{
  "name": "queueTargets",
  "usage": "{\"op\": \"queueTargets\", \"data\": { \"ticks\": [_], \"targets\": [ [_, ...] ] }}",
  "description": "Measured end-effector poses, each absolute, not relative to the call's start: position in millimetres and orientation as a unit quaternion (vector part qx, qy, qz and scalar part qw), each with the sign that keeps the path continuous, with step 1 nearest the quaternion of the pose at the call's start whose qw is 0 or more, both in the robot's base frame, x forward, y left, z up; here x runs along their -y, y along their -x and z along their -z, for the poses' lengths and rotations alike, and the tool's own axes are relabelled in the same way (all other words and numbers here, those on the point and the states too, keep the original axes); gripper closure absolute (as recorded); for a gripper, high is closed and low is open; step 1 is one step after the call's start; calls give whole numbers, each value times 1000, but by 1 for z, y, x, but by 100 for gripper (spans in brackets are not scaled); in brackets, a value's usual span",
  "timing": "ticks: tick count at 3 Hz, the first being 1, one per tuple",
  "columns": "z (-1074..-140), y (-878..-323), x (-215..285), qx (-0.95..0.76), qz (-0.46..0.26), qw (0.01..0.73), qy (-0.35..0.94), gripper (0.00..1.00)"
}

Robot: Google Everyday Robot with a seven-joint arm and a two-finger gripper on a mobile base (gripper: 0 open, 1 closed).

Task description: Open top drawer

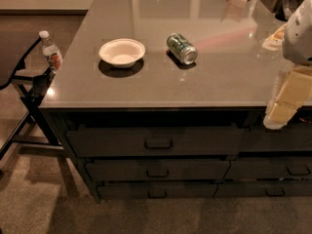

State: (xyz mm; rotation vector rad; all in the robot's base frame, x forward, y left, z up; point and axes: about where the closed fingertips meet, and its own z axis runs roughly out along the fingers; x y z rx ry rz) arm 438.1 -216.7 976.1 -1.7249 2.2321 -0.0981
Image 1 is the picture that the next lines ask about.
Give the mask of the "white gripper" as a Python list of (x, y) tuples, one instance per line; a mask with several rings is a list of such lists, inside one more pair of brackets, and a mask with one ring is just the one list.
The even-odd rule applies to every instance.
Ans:
[(295, 65), (278, 73), (271, 99), (267, 103), (263, 125), (269, 130), (285, 127), (297, 110), (312, 98), (312, 68)]

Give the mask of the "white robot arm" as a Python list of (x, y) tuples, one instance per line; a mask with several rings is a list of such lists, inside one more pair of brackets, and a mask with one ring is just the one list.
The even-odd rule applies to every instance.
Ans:
[(293, 63), (276, 76), (263, 125), (270, 130), (285, 127), (297, 110), (312, 98), (312, 0), (304, 0), (288, 22), (270, 36), (281, 36), (283, 57)]

